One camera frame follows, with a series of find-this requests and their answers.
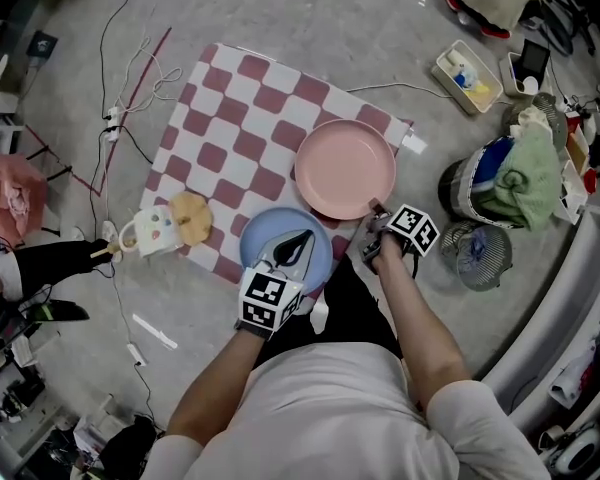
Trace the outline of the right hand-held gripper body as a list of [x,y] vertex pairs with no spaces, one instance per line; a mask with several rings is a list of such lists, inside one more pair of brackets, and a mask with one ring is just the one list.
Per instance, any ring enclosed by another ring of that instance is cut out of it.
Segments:
[[434,247],[440,233],[431,217],[407,204],[383,217],[371,217],[366,224],[366,233],[362,240],[362,261],[372,268],[372,262],[380,254],[382,237],[392,235],[401,248],[402,256],[413,257],[413,267],[419,266],[419,260]]

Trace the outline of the blue plate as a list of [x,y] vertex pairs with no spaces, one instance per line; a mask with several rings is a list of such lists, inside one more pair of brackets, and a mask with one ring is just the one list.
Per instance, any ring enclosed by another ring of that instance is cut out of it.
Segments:
[[305,293],[309,295],[326,283],[333,268],[333,248],[321,223],[311,214],[292,207],[273,207],[254,216],[240,237],[240,258],[244,268],[251,267],[265,244],[286,232],[309,229],[315,243],[305,276]]

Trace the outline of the pink plate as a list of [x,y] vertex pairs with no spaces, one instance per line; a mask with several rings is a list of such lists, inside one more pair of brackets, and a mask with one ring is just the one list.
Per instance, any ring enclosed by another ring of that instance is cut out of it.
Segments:
[[304,201],[335,220],[356,220],[384,203],[396,179],[394,153],[371,126],[333,120],[316,127],[300,145],[295,181]]

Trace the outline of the person's right forearm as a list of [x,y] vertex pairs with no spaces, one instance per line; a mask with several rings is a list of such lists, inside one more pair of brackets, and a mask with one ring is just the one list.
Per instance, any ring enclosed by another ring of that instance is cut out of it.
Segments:
[[422,296],[392,235],[382,235],[380,252],[372,266],[388,303],[418,402],[427,408],[443,387],[470,378],[463,355]]

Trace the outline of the black wrist band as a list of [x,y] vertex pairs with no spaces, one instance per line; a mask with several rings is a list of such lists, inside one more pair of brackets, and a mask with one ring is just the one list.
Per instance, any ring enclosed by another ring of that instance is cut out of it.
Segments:
[[255,336],[263,338],[265,341],[269,340],[274,334],[274,332],[271,329],[262,327],[260,325],[242,319],[238,319],[236,321],[234,328],[236,330],[244,330],[246,332],[249,332]]

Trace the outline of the striped laundry basket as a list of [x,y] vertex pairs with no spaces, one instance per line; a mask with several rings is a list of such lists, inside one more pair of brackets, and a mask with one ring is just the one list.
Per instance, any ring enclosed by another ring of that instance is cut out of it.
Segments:
[[525,228],[527,224],[520,210],[496,197],[498,172],[493,181],[473,183],[484,149],[495,140],[443,172],[438,183],[438,199],[443,209],[455,219],[470,219],[504,229]]

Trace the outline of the wooden mug stand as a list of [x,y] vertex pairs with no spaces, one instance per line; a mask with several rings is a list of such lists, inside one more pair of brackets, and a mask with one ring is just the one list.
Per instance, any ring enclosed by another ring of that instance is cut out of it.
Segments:
[[[184,241],[183,246],[194,247],[210,236],[213,215],[202,196],[191,192],[180,192],[173,196],[168,203],[159,205],[167,205],[172,211],[181,238]],[[114,255],[118,252],[124,253],[120,249],[117,240],[116,242],[110,242],[106,248],[92,253],[90,257],[97,258],[105,254]]]

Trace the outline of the green towel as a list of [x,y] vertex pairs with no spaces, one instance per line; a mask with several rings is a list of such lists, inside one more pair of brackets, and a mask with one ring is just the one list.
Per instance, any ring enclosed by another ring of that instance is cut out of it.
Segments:
[[494,181],[490,210],[530,231],[543,229],[561,193],[561,165],[551,130],[521,128]]

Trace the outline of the white storage box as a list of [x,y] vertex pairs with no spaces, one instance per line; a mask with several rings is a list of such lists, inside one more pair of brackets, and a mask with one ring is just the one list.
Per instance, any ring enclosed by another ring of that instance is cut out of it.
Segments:
[[437,57],[431,74],[469,115],[486,113],[503,95],[499,78],[462,40]]

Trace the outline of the white plastic bin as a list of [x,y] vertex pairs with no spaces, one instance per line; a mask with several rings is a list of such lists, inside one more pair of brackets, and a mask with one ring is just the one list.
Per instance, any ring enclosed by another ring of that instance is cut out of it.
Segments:
[[562,192],[559,206],[554,214],[556,217],[576,225],[587,204],[588,193],[571,160],[564,163],[561,175]]

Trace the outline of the white curved counter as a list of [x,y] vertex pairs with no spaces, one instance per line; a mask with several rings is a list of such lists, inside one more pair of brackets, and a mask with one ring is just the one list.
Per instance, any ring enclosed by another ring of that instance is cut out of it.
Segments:
[[600,208],[587,208],[542,301],[483,378],[514,424],[527,431],[558,403],[549,387],[581,357],[600,321]]

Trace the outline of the small white box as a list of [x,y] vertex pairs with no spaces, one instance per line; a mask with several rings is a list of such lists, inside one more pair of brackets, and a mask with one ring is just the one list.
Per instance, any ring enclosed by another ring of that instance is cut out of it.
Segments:
[[499,69],[502,78],[504,93],[511,98],[535,96],[540,92],[539,82],[529,76],[520,81],[514,71],[514,62],[520,58],[515,52],[508,52],[500,61]]

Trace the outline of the grey mesh bowl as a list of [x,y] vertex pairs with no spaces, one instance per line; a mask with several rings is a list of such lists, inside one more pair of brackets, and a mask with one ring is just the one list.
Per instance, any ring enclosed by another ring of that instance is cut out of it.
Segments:
[[521,120],[526,118],[535,119],[551,129],[553,144],[558,152],[566,147],[567,118],[565,113],[557,108],[555,96],[540,92],[535,96],[527,96],[514,102],[503,113],[502,131],[509,132],[513,125],[520,125]]

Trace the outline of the black tablet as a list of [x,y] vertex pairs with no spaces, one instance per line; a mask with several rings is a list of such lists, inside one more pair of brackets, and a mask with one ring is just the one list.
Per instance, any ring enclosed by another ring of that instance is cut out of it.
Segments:
[[540,44],[526,39],[523,50],[518,60],[520,70],[528,72],[529,75],[544,74],[550,59],[550,50]]

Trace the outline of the pink fabric chair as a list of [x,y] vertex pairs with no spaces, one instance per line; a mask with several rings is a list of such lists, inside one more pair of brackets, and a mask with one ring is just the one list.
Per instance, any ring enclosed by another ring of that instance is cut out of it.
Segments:
[[42,227],[47,179],[21,154],[0,153],[0,238],[10,246]]

